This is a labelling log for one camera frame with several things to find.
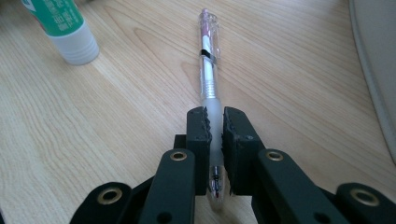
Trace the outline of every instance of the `transparent pen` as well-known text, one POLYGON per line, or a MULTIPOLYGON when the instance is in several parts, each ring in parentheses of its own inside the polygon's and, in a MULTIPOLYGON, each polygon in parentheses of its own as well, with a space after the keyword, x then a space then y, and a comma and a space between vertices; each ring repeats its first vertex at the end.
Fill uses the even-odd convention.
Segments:
POLYGON ((219 59, 218 18, 203 9, 200 24, 201 100, 210 121, 209 200, 214 209, 220 209, 224 198, 225 169, 221 152, 222 107, 217 89, 217 62, 219 59))

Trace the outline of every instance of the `wooden table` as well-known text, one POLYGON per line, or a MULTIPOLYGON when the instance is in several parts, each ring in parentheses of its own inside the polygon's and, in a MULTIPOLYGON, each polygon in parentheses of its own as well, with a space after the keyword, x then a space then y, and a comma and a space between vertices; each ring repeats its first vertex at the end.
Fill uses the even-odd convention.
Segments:
MULTIPOLYGON (((219 17, 223 105, 319 186, 360 182, 396 200, 381 133, 340 0, 78 0, 100 46, 68 65, 20 1, 0 3, 0 207, 7 223, 68 223, 109 181, 135 187, 200 105, 198 15, 219 17)), ((254 223, 249 197, 196 223, 254 223)))

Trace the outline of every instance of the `pen barrel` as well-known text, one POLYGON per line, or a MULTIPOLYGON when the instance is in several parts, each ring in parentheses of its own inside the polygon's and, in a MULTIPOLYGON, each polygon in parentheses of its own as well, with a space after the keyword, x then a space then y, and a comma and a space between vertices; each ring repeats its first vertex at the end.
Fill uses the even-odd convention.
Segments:
POLYGON ((206 108, 207 118, 209 119, 210 134, 210 166, 222 166, 223 155, 221 152, 221 133, 222 133, 222 106, 217 98, 203 100, 206 108))
POLYGON ((199 15, 199 43, 215 58, 220 58, 218 17, 204 10, 199 15))
POLYGON ((218 97, 218 67, 206 56, 201 56, 201 100, 218 97))

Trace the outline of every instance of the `glue stick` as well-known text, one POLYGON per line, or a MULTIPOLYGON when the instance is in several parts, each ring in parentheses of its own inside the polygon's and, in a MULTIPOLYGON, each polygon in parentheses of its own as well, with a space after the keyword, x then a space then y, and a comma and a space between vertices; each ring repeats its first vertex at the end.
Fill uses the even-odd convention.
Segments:
POLYGON ((89 63, 99 54, 96 40, 73 0, 22 2, 68 63, 89 63))

